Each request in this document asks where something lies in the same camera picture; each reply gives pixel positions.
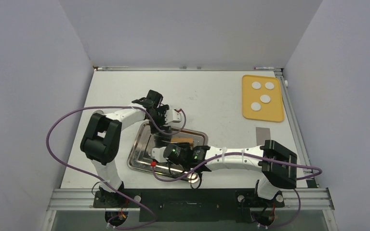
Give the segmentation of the stainless steel tray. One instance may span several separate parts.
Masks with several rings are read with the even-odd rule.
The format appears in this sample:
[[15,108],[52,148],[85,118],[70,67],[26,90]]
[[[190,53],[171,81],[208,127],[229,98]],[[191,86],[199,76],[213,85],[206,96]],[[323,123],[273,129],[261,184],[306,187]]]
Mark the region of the stainless steel tray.
[[130,169],[152,174],[151,162],[153,159],[150,154],[153,148],[165,147],[171,143],[173,137],[193,138],[194,143],[190,147],[208,144],[208,136],[201,131],[183,129],[181,132],[168,137],[160,133],[152,134],[150,124],[144,122],[140,125],[134,145],[132,146],[127,165]]

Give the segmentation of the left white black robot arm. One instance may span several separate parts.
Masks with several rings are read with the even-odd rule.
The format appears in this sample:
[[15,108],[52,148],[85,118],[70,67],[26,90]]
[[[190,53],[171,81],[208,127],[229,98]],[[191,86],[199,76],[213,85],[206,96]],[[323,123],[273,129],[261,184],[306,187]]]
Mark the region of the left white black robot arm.
[[169,123],[180,123],[180,112],[162,104],[163,96],[150,90],[146,97],[133,100],[131,104],[112,113],[95,112],[80,143],[80,150],[91,160],[102,182],[99,190],[112,207],[124,202],[123,181],[118,175],[115,158],[119,151],[120,137],[124,129],[143,120],[149,120],[151,132],[171,134]]

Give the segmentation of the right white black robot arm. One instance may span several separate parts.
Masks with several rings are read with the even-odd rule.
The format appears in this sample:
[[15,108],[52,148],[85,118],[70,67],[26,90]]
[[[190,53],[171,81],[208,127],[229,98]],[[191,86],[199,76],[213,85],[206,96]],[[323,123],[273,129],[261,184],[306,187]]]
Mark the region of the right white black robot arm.
[[267,205],[279,190],[297,187],[297,154],[274,140],[239,149],[207,145],[190,148],[184,143],[170,143],[162,150],[164,160],[182,166],[186,172],[238,169],[262,173],[253,192],[259,206]]

